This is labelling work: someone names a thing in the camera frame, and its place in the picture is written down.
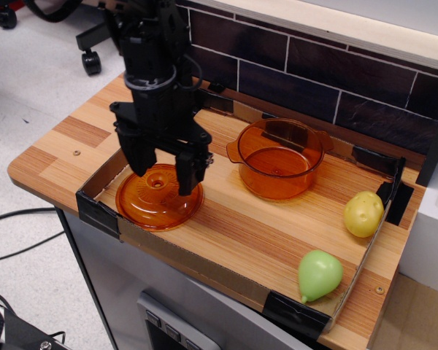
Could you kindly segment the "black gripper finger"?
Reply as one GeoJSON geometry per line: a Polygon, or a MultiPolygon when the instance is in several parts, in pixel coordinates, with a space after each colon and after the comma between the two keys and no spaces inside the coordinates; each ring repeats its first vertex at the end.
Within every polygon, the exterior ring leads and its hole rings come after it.
{"type": "Polygon", "coordinates": [[[144,176],[157,161],[155,147],[145,142],[141,136],[118,133],[118,139],[131,170],[137,176],[144,176]]]}
{"type": "Polygon", "coordinates": [[[178,193],[180,196],[189,196],[196,186],[203,181],[207,164],[193,153],[181,152],[175,157],[178,193]]]}

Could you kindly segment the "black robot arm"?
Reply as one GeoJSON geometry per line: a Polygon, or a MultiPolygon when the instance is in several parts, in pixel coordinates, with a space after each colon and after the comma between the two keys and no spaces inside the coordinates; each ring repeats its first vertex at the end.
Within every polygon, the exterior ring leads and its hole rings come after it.
{"type": "Polygon", "coordinates": [[[211,135],[196,123],[199,110],[191,72],[201,71],[188,55],[189,26],[174,1],[100,1],[104,22],[76,37],[87,74],[101,63],[92,47],[111,38],[123,56],[131,102],[114,102],[115,130],[132,171],[144,176],[161,149],[175,156],[178,193],[190,195],[212,162],[211,135]]]}

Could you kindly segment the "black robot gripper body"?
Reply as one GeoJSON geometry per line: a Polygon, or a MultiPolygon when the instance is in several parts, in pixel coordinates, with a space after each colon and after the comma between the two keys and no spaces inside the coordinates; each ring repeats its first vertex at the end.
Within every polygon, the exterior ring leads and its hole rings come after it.
{"type": "Polygon", "coordinates": [[[212,137],[194,120],[199,110],[195,97],[202,79],[189,74],[152,80],[125,74],[123,78],[133,101],[110,105],[116,116],[116,132],[141,136],[155,150],[175,156],[193,153],[209,167],[212,153],[208,145],[212,137]]]}

